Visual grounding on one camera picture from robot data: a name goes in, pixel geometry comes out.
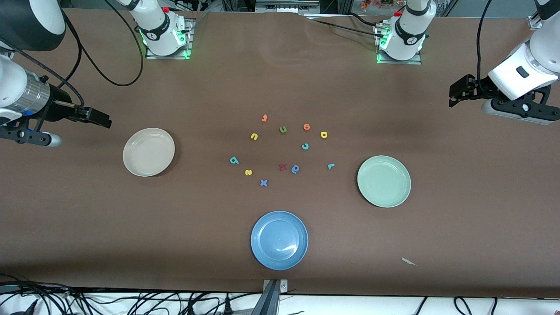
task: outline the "power cord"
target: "power cord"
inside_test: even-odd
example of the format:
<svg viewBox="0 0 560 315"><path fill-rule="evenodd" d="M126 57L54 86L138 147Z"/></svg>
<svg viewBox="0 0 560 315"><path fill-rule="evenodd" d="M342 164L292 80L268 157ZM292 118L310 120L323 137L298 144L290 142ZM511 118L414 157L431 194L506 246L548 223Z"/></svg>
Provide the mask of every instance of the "power cord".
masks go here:
<svg viewBox="0 0 560 315"><path fill-rule="evenodd" d="M376 24L376 23L368 22L368 21L362 19L361 16L359 16L358 14L356 14L356 13L354 13L354 12L346 13L346 15L351 15L351 16L357 18L360 22L364 23L365 25L375 26L375 24Z"/></svg>
<svg viewBox="0 0 560 315"><path fill-rule="evenodd" d="M329 3L329 5L326 7L326 9L325 9L321 14L325 14L325 13L329 10L330 6L333 5L334 1L335 1L335 0L332 0L332 1Z"/></svg>
<svg viewBox="0 0 560 315"><path fill-rule="evenodd" d="M453 299L453 305L455 306L455 309L457 310L457 312L461 313L461 315L466 315L465 313L463 313L463 311L461 311L459 309L459 306L457 305L457 301L461 301L463 304L465 304L466 307L466 311L469 312L469 315L473 315L472 312L470 311L469 305L466 303L465 299L462 297L456 297ZM494 298L494 305L492 305L492 310L490 311L490 315L494 315L494 311L496 310L496 306L498 305L498 298Z"/></svg>
<svg viewBox="0 0 560 315"><path fill-rule="evenodd" d="M238 296L236 296L236 297L230 298L230 301L233 301L233 300L239 299L239 298L243 298L243 297L246 297L246 296L252 295L252 294L262 294L262 292L252 292L252 293L241 294L241 295L238 295ZM204 315L209 315L210 313L212 313L212 311L214 311L214 314L215 314L216 312L218 312L219 307L222 306L222 305L224 305L224 304L226 304L226 302L222 302L222 303L220 303L220 304L214 306L214 307L211 308L208 312L204 313Z"/></svg>
<svg viewBox="0 0 560 315"><path fill-rule="evenodd" d="M24 312L15 312L11 315L33 315L33 313L35 313L35 306L37 306L38 301L39 300L33 301L33 303L31 303L31 305L29 305L29 307Z"/></svg>
<svg viewBox="0 0 560 315"><path fill-rule="evenodd" d="M488 0L486 6L484 7L484 11L482 11L482 16L480 17L480 22L478 23L478 31L477 31L477 81L478 81L478 87L482 91L482 94L485 93L485 90L480 84L480 64L482 61L482 57L480 56L480 33L482 31L482 22L484 22L484 17L486 16L486 12L488 11L488 7L490 6L490 3L492 3L492 0Z"/></svg>
<svg viewBox="0 0 560 315"><path fill-rule="evenodd" d="M353 28L351 28L351 27L346 27L346 26L337 25L337 24L333 24L333 23L328 23L328 22L324 22L324 21L318 21L318 20L314 20L314 21L317 22L317 23L321 23L321 24L326 24L326 25L338 27L338 28L340 28L340 29L345 29L345 30L349 30L349 31L352 31L352 32L367 34L367 35L371 35L371 36L374 36L374 37L383 37L383 35L381 35L381 34L374 34L374 33L370 33L370 32L365 32L365 31L353 29Z"/></svg>
<svg viewBox="0 0 560 315"><path fill-rule="evenodd" d="M70 29L70 32L72 33L72 35L74 35L74 33L76 32L76 29L74 28L74 26L70 26L72 23L70 23L70 20L68 19L68 16L66 16L64 11L62 11L62 17L64 18L64 22L66 22L66 24L68 25L68 28ZM74 75L74 73L78 69L78 66L80 65L80 62L82 61L82 43L80 43L80 39L78 38L77 34L74 36L74 38L76 39L76 44L78 45L78 57L76 58L76 62L74 63L74 67L72 67L72 70L66 76L66 81L70 80L70 78ZM64 85L64 83L61 82L57 86L57 88L60 89L63 85Z"/></svg>
<svg viewBox="0 0 560 315"><path fill-rule="evenodd" d="M233 313L234 310L231 309L230 294L226 293L226 305L224 306L223 309L223 315L232 315Z"/></svg>
<svg viewBox="0 0 560 315"><path fill-rule="evenodd" d="M45 66L44 64L42 64L40 61L38 61L37 59L33 58L32 56L28 55L27 53L23 52L21 49L19 49L18 47L15 47L12 43L10 43L8 40L6 40L5 38L0 36L0 41L4 42L6 45L8 45L12 50L14 50L15 52L17 52L18 54L24 56L25 58L27 58L29 61L31 61L32 63L35 63L37 66L41 67L43 70L49 72L51 75L53 75L55 78L59 79L64 85L68 86L68 88L70 90L72 90L72 92L74 94L76 94L76 96L78 97L78 99L80 100L80 107L83 107L85 102L83 101L83 97L82 95L78 92L78 90L76 90L75 87L73 87L70 83L68 83L68 81L63 78L61 75L59 75L58 73L54 72L54 70L52 70L51 68Z"/></svg>
<svg viewBox="0 0 560 315"><path fill-rule="evenodd" d="M125 20L125 18L119 13L119 11L117 11L117 9L108 0L104 0L104 1L105 1L105 3L107 3L113 9L113 11L115 11L115 13L120 17L120 19L123 20L123 22L126 24L128 30L130 31L130 33L134 37L134 41L136 42L136 46L138 47L138 52L140 54L140 70L138 71L138 75L136 75L136 78L134 78L129 83L124 83L124 84L117 83L117 82L111 80L110 78L108 78L108 76L105 75L103 73L103 71L101 71L101 69L99 69L99 66L95 63L95 61L91 58L90 54L87 52L86 48L82 45L82 43L80 41L80 37L78 36L78 33L76 32L76 29L74 28L74 25L72 24L72 22L70 21L68 16L64 12L62 12L62 14L64 16L64 20L65 20L66 24L68 25L68 28L70 29L70 32L72 33L72 35L76 39L76 43L80 47L80 53L78 54L78 58L81 58L81 51L83 51L83 53L86 55L87 59L89 59L89 61L91 62L91 64L95 68L95 70L97 70L97 72L104 79L106 79L109 83L111 83L113 85L116 85L116 86L130 86L130 85L134 84L136 81L138 81L138 79L140 78L140 76L142 75L142 72L144 70L144 56L142 54L142 48L140 46L140 42L138 41L138 38L136 37L136 34L134 33L134 30L132 29L130 24L128 24L128 22Z"/></svg>
<svg viewBox="0 0 560 315"><path fill-rule="evenodd" d="M168 311L169 310L167 308L168 305L167 307L164 307L162 305L162 303L164 302L177 301L180 303L180 306L183 301L187 302L186 300L182 300L180 297L181 293L185 293L184 291L164 291L164 290L141 290L137 297L123 297L110 302L98 302L94 298L86 297L85 294L81 292L81 289L79 288L73 288L70 286L65 286L57 283L45 283L45 282L21 280L17 277L2 274L2 273L0 273L0 276L10 277L11 279L14 280L14 281L0 282L0 286L18 286L20 288L18 290L10 290L5 293L0 293L0 296L9 295L9 297L4 299L0 303L0 305L2 305L6 301L12 299L17 295L20 295L22 297L26 297L29 295L35 295L35 296L38 295L38 297L45 303L45 307L47 308L48 314L52 314L51 307L49 306L49 304L55 305L56 308L60 311L60 314L62 315L74 314L72 310L72 305L74 305L74 307L76 307L77 305L77 307L79 308L78 312L82 313L83 315L106 315L102 311L97 309L93 304L111 304L122 299L135 299L136 302L132 305L127 315L136 315L136 314L140 314L140 308L142 308L143 306L146 307L145 304L147 302L155 301L155 300L159 301L159 303L156 303L156 305L153 306L150 305L152 307L147 312L142 311L142 314L150 315L153 312L159 310ZM165 294L165 293L168 293L168 295L164 296L164 298L161 299L156 298L158 295ZM192 293L191 297L188 300L190 307L192 308L192 306L196 302L203 301L203 300L215 299L217 300L217 304L220 303L220 299L218 297L202 298L207 294L209 293L201 293L199 296L193 299L192 297L194 296L194 293ZM186 309L182 310L179 313L179 315L186 315Z"/></svg>
<svg viewBox="0 0 560 315"><path fill-rule="evenodd" d="M424 299L420 302L420 305L418 306L418 309L416 310L416 313L414 313L414 315L420 314L420 311L422 310L422 307L424 306L424 303L426 302L427 299L428 297L424 297Z"/></svg>

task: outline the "silver cylinder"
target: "silver cylinder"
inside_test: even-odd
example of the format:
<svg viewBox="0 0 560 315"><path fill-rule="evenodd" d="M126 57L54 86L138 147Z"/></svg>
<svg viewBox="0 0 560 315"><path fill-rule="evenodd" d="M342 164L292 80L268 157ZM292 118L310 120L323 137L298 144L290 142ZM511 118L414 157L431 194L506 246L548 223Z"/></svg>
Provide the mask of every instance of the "silver cylinder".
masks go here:
<svg viewBox="0 0 560 315"><path fill-rule="evenodd" d="M24 70L27 76L25 91L19 99L6 106L6 108L22 113L24 116L29 116L45 107L50 97L50 87L48 83L41 82L35 73L27 69Z"/></svg>
<svg viewBox="0 0 560 315"><path fill-rule="evenodd" d="M50 143L47 147L59 147L62 144L62 138L54 133L45 132L50 135Z"/></svg>

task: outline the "black cable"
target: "black cable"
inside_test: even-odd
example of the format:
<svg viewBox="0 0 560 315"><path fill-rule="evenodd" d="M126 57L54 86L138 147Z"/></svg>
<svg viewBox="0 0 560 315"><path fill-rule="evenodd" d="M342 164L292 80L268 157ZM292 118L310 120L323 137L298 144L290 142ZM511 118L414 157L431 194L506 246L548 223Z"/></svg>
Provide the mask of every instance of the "black cable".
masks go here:
<svg viewBox="0 0 560 315"><path fill-rule="evenodd" d="M0 275L5 276L5 277L10 277L12 279L18 279L17 277L13 277L13 276L6 275L6 274L0 274ZM45 288L44 286L40 285L40 282L16 280L16 281L11 281L11 282L0 282L0 284L1 285L15 284L15 285L20 285L20 286L23 284L23 285L27 286L28 288L32 289L32 291L34 291L36 294L38 293L40 296L43 295L43 296L47 297L49 300L51 300L53 302L53 304L56 305L56 307L59 309L59 311L62 314L67 313L66 306L64 305L65 301L57 295L47 293L46 291L48 290L48 288ZM57 298L60 301L60 304L62 306L60 306L60 304L58 304L58 302L54 298Z"/></svg>
<svg viewBox="0 0 560 315"><path fill-rule="evenodd" d="M366 20L362 19L362 17L361 17L361 16L359 16L358 14L356 14L356 13L354 13L354 12L349 12L349 13L346 13L346 15L351 15L351 16L353 16L353 17L357 18L357 19L358 19L358 20L359 20L360 22L364 23L365 25L369 25L369 26L375 26L375 23L372 23L372 22L368 22L368 21L366 21Z"/></svg>
<svg viewBox="0 0 560 315"><path fill-rule="evenodd" d="M8 46L10 46L11 48L14 48L12 45L10 45L9 43L7 43L6 41L4 41L1 37L0 40L2 40L4 43L6 43ZM43 302L45 302L45 307L46 307L46 311L48 313L48 315L52 315L51 311L50 311L50 307L49 307L49 303L46 302L45 297L41 294L40 291L36 290L34 287L24 283L21 279L19 279L18 277L14 277L11 275L7 275L7 274L3 274L0 273L0 276L4 276L4 277L8 277L8 278L12 278L14 280L16 280L17 282L20 283L20 285L25 286L27 288L29 288L31 291L33 291L35 294L37 294L39 297L41 297L41 299L43 300Z"/></svg>
<svg viewBox="0 0 560 315"><path fill-rule="evenodd" d="M155 308L155 309L152 310L152 312L153 312L153 311L159 311L160 309L166 310L166 311L167 311L167 315L171 315L171 312L169 312L169 309L166 308L166 307L158 307L158 308Z"/></svg>
<svg viewBox="0 0 560 315"><path fill-rule="evenodd" d="M24 56L25 58L29 59L32 63L35 63L37 66L41 67L43 70L46 70L47 72L49 72L51 75L53 75L54 77L56 77L57 79L59 79L62 83L64 83L66 86L68 86L68 88L70 90L72 90L72 92L74 94L76 94L76 96L78 97L78 99L80 100L80 107L83 107L85 102L83 101L82 95L80 95L80 93L70 84L68 83L68 81L66 79L64 79L62 76L60 76L58 73L54 72L51 68L45 66L44 64L42 64L41 62L39 62L37 59L33 58L32 56L28 55L27 53L23 52L21 49L19 49L18 47L15 47L13 44L11 44L9 41L7 41L5 38L0 36L0 41L4 42L6 45L8 45L12 50L14 50L15 52L17 52L18 54Z"/></svg>
<svg viewBox="0 0 560 315"><path fill-rule="evenodd" d="M252 293L241 294L241 295L238 295L236 297L230 298L230 301L233 301L233 300L238 299L238 298L243 298L243 297L246 297L247 295L252 295L252 294L262 294L262 292L252 292ZM220 306L222 306L224 304L226 304L226 302L222 302L222 303L214 306L208 312L204 313L204 315L209 315L214 309L218 309Z"/></svg>
<svg viewBox="0 0 560 315"><path fill-rule="evenodd" d="M422 310L422 306L424 306L424 303L426 302L427 299L428 297L424 297L424 299L420 302L420 305L418 306L418 309L416 310L416 313L414 313L414 315L420 314L420 311Z"/></svg>
<svg viewBox="0 0 560 315"><path fill-rule="evenodd" d="M86 301L85 295L83 293L81 293L79 295L79 297L80 297L80 300L83 300L83 302L86 305L86 308L90 311L91 315L94 315L94 313L92 311L95 311L99 315L104 315L103 313L99 312L99 310L97 310L95 307L93 307L93 305L91 305L88 301Z"/></svg>
<svg viewBox="0 0 560 315"><path fill-rule="evenodd" d="M455 305L455 309L457 309L457 312L461 313L462 315L466 315L465 313L463 313L463 311L461 311L459 309L459 306L457 305L457 300L460 300L463 304L465 304L467 311L469 312L469 315L473 315L472 312L470 311L469 305L466 303L465 299L463 299L462 297L456 297L453 299L453 305Z"/></svg>
<svg viewBox="0 0 560 315"><path fill-rule="evenodd" d="M333 3L334 3L335 1L336 1L336 0L332 0L332 1L329 3L329 5L325 8L325 10L323 10L323 12L322 12L321 14L324 14L326 11L328 11L328 9L330 8L330 6L332 6Z"/></svg>
<svg viewBox="0 0 560 315"><path fill-rule="evenodd" d="M179 293L173 293L169 295L166 299L171 298L174 295L178 295ZM152 311L154 311L161 303L165 302L166 299L161 299L161 301L157 302L151 309L149 309L144 315L149 315Z"/></svg>
<svg viewBox="0 0 560 315"><path fill-rule="evenodd" d="M323 22L323 21L318 21L318 20L314 20L314 21L317 22L317 23L326 24L326 25L338 27L338 28L340 28L340 29L345 29L345 30L349 30L349 31L354 31L354 32L357 32L357 33L372 35L372 36L375 36L375 37L383 37L383 35L381 35L381 34L374 34L374 33L370 33L370 32L365 32L365 31L361 31L361 30L352 29L352 28L350 28L350 27L346 27L346 26L342 26L342 25L337 25L337 24L332 24L332 23Z"/></svg>
<svg viewBox="0 0 560 315"><path fill-rule="evenodd" d="M14 294L10 295L8 298L6 298L4 301L2 301L2 302L0 303L0 306L2 306L6 301L8 301L9 299L15 297L15 296L18 295L18 294L19 294L19 293L14 293Z"/></svg>
<svg viewBox="0 0 560 315"><path fill-rule="evenodd" d="M253 3L251 2L251 0L244 0L245 2L245 6L247 7L247 10L249 12L255 12L255 6L253 6Z"/></svg>
<svg viewBox="0 0 560 315"><path fill-rule="evenodd" d="M152 292L152 293L146 294L144 297L147 297L147 296L150 295L150 294L154 294L152 297L156 297L156 296L158 296L160 293L158 293L158 292L153 293L153 292ZM138 303L138 302L140 301L140 299L139 299L140 296L138 297L138 301L135 303L135 305L134 305L133 307L130 308L130 310L128 311L127 315L136 315L136 314L137 314L136 312L140 309L140 307L141 307L142 305L146 304L146 302L149 301L149 299L145 299L145 300L142 301L141 303Z"/></svg>
<svg viewBox="0 0 560 315"><path fill-rule="evenodd" d="M449 16L449 14L451 13L451 11L455 8L455 6L457 5L457 2L459 2L459 0L456 0L453 5L447 10L447 13L445 14L445 16Z"/></svg>
<svg viewBox="0 0 560 315"><path fill-rule="evenodd" d="M177 295L177 298L179 299L179 312L177 313L177 315L179 315L179 313L181 312L181 310L183 309L183 300L181 299L181 295Z"/></svg>
<svg viewBox="0 0 560 315"><path fill-rule="evenodd" d="M76 69L78 69L78 66L80 65L80 61L82 61L82 43L80 43L80 39L78 38L78 34L76 33L76 29L74 28L72 23L70 23L70 20L68 19L68 16L66 16L66 13L64 13L63 10L61 10L61 11L62 11L62 17L64 17L64 21L68 25L68 28L70 29L70 32L72 33L72 35L74 35L74 38L76 39L76 44L78 45L78 57L76 58L76 62L74 63L74 67L72 68L70 73L66 76L66 81L68 81L74 75L74 72L76 72ZM60 89L63 85L64 85L64 83L61 82L57 86L57 88Z"/></svg>
<svg viewBox="0 0 560 315"><path fill-rule="evenodd" d="M94 302L95 304L99 304L99 305L112 304L112 303L115 303L115 302L120 301L120 300L136 300L136 299L138 299L138 297L122 297L122 298L117 298L117 299L114 299L114 300L111 300L111 301L108 301L108 302L101 302L101 301L98 301L98 300L96 300L96 299L94 299L94 298L89 298L89 297L84 297L84 298L87 299L87 300L90 300L90 301ZM208 301L208 300L212 300L212 299L215 299L215 298L200 299L199 301L200 301L200 302L201 302L201 301ZM146 300L150 300L150 301L161 301L161 300L166 300L166 301L168 301L168 302L182 302L182 301L186 301L186 300L181 299L180 296L178 296L177 299L167 299L167 298L164 298L164 299L156 299L156 298L148 298L148 299L146 299Z"/></svg>
<svg viewBox="0 0 560 315"><path fill-rule="evenodd" d="M87 315L86 308L83 306L83 302L80 299L80 297L78 296L78 294L75 294L72 297L74 298L74 302L77 301L76 305L78 305L78 308L82 311L82 313L84 315Z"/></svg>
<svg viewBox="0 0 560 315"><path fill-rule="evenodd" d="M76 299L74 299L74 301L72 301L71 303L68 302L68 297L64 297L64 300L66 301L66 304L68 305L68 311L70 312L70 314L73 314L74 312L72 311L72 304L74 304Z"/></svg>
<svg viewBox="0 0 560 315"><path fill-rule="evenodd" d="M130 309L129 309L128 312L127 312L127 315L132 314L132 312L133 312L133 311L132 311L132 308L136 307L136 306L138 305L138 303L140 303L140 301L141 301L141 300L140 300L140 297L141 297L141 296L142 296L142 292L138 293L138 299L137 299L136 302L130 307Z"/></svg>
<svg viewBox="0 0 560 315"><path fill-rule="evenodd" d="M189 300L187 301L186 307L179 311L179 315L185 315L189 311L190 302L193 300L194 292L190 294Z"/></svg>
<svg viewBox="0 0 560 315"><path fill-rule="evenodd" d="M189 11L192 11L192 10L193 10L193 9L191 9L191 8L189 8L189 7L187 7L187 6L185 6L184 4L178 4L179 0L174 0L173 2L175 2L175 5L178 6L178 7L181 7L181 8L183 8L183 9L187 9L187 10L189 10Z"/></svg>
<svg viewBox="0 0 560 315"><path fill-rule="evenodd" d="M486 6L484 7L484 11L482 11L482 16L480 17L480 22L478 23L478 31L477 31L477 81L478 81L478 87L482 91L482 94L485 93L485 90L480 84L480 63L482 59L482 57L480 56L480 32L482 31L482 22L484 22L484 17L486 16L486 12L488 11L488 7L490 6L490 3L492 3L492 0L488 0Z"/></svg>
<svg viewBox="0 0 560 315"><path fill-rule="evenodd" d="M496 310L497 305L498 305L498 298L494 298L494 305L492 306L492 310L490 311L490 315L494 315L494 311Z"/></svg>
<svg viewBox="0 0 560 315"><path fill-rule="evenodd" d="M95 68L95 70L97 70L97 72L107 81L109 81L111 84L116 85L116 86L129 86L134 84L136 81L138 81L138 79L140 78L140 76L142 75L142 72L144 71L144 56L142 54L142 48L140 46L140 42L138 41L138 38L136 37L136 34L134 33L134 30L132 29L132 27L130 26L130 24L128 24L128 22L125 20L125 18L119 13L119 11L117 11L117 9L108 1L108 0L104 0L105 3L107 3L112 9L113 11L115 11L115 13L120 17L121 20L123 20L123 22L126 24L128 30L130 31L130 33L132 34L132 36L134 37L134 41L136 42L136 46L138 47L138 52L140 53L140 70L138 71L138 75L136 75L136 78L134 78L131 82L129 83L125 83L125 84L121 84L121 83L117 83L111 79L109 79L104 73L103 71L101 71L101 69L99 69L99 67L97 66L97 64L95 63L95 61L91 58L90 54L87 52L86 48L80 44L83 53L86 55L87 59L90 60L91 64L93 65L93 67ZM68 27L72 27L72 23L70 22L70 20L67 21ZM76 41L79 41L78 35L75 33L72 33L72 35L74 35L74 37L76 38Z"/></svg>
<svg viewBox="0 0 560 315"><path fill-rule="evenodd" d="M223 315L232 315L234 313L234 310L231 309L231 303L230 303L230 294L226 293L226 305L223 308Z"/></svg>
<svg viewBox="0 0 560 315"><path fill-rule="evenodd" d="M192 313L194 314L194 304L195 304L196 302L200 301L200 299L201 299L203 296L208 295L208 294L210 294L210 293L205 292L205 293L199 294L199 295L198 295L196 298L194 298L194 299L190 298L190 299L189 299L189 303L187 303L187 306L186 306L186 313L189 314L189 311L190 311L190 312L192 312Z"/></svg>

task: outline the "white plate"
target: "white plate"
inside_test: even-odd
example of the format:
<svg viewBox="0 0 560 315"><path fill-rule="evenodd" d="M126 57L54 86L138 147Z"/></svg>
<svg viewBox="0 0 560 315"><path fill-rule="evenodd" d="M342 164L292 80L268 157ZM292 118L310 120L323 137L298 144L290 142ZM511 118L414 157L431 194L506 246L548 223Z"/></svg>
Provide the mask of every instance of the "white plate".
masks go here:
<svg viewBox="0 0 560 315"><path fill-rule="evenodd" d="M165 170L175 155L175 142L165 130L143 129L124 145L124 166L134 175L148 177Z"/></svg>
<svg viewBox="0 0 560 315"><path fill-rule="evenodd" d="M358 188L369 202L391 208L403 203L410 194L410 174L397 159L378 155L367 159L358 170Z"/></svg>

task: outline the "green plate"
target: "green plate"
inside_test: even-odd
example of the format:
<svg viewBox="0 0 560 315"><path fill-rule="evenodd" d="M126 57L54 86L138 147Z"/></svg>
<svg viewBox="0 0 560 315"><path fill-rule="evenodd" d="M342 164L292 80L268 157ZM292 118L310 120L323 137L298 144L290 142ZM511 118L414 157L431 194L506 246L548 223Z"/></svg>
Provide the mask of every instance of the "green plate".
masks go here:
<svg viewBox="0 0 560 315"><path fill-rule="evenodd" d="M358 171L360 192L378 207L400 205L408 198L411 185L407 168L390 156L370 157Z"/></svg>

